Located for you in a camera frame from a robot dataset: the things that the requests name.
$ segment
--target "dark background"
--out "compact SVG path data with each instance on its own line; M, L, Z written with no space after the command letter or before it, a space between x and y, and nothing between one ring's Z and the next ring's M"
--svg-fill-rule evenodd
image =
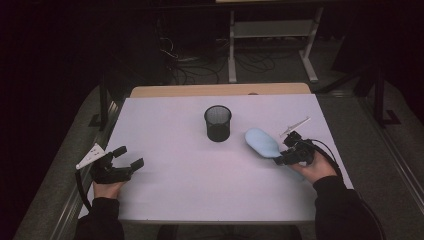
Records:
M119 99L136 85L166 85L170 74L168 59L158 50L153 13L87 12L79 1L0 4L0 238L10 239L100 79ZM368 61L381 62L386 80L423 122L422 7L418 1L380 1L353 10L326 8L320 25L323 37L346 35L335 68L349 73ZM219 24L204 24L219 34Z

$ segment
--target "small white object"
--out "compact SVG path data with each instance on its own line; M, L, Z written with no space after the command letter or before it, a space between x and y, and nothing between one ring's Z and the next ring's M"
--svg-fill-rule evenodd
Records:
M287 128L287 130L285 132L283 132L282 134L280 134L280 137L284 137L284 135L288 135L289 133L293 132L294 130L296 130L297 128L299 128L300 126L302 126L303 124L305 124L307 121L311 120L310 117L306 117L305 120L300 121L292 126L289 126Z
M99 146L99 144L95 143L93 148L87 153L87 155L85 155L81 162L77 164L77 170L87 166L104 155L106 155L105 151Z

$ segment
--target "gray carpet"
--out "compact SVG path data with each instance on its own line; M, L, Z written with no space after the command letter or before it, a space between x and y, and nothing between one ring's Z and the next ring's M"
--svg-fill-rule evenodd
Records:
M311 53L311 61L315 66L320 82L310 84L311 89L318 89L338 79L343 74L331 71L331 64L337 53L340 42L318 41ZM261 59L263 52L252 55ZM239 59L252 60L252 56L238 53ZM239 83L252 82L308 82L306 73L297 55L296 48L282 52L273 51L273 62L250 62L256 68L246 70L237 64ZM218 71L201 68L193 69L196 74L189 74L189 78L178 74L178 82L195 84L213 84L217 80L226 83L228 71L225 57L210 62L207 67ZM264 73L253 73L253 70L265 69L275 66ZM380 129L375 126L368 116L362 102L349 96L352 84L341 88L346 97L332 95L319 96L319 102L328 121L328 125L351 177L352 183L380 217L387 239L420 239L424 236L422 226L424 217L412 198L408 188L397 171L394 158L389 153L380 135ZM398 114L402 125L389 126L387 131L395 139L396 145L416 172L417 178L422 182L424 169L421 158L424 156L424 143L422 125L411 115L396 89L388 86L386 91L386 107ZM65 141L62 144L40 190L35 197L25 219L23 220L15 239L50 239L52 232L60 239L72 239L75 230L76 216L70 215L63 229L55 231L61 213L67 206L69 195L75 187L75 164L92 146L96 138L97 128L88 127L91 117L99 113L98 92L93 92L81 106L80 112L75 117ZM150 240L156 238L157 225L141 225L124 222L126 239ZM299 226L305 240L315 239L313 224Z

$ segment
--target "hand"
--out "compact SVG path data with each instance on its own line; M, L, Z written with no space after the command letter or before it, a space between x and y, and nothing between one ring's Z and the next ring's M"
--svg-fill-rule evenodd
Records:
M125 183L126 182L98 184L96 182L93 182L94 198L104 197L104 198L117 199L119 191L121 190L121 187L124 186Z
M315 151L314 161L310 165L302 166L296 163L288 166L305 176L312 184L323 177L337 176L333 167L327 162L325 157L317 151Z

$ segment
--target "light blue object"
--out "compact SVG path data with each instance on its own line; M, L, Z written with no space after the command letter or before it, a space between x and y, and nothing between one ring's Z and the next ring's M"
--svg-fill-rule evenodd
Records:
M256 152L258 152L264 158L277 158L281 157L280 148L278 147L277 141L275 141L271 136L259 128L251 128L244 135L247 144L252 147ZM291 169L290 167L284 166L286 169L289 169L293 176L299 181L303 181L305 177Z

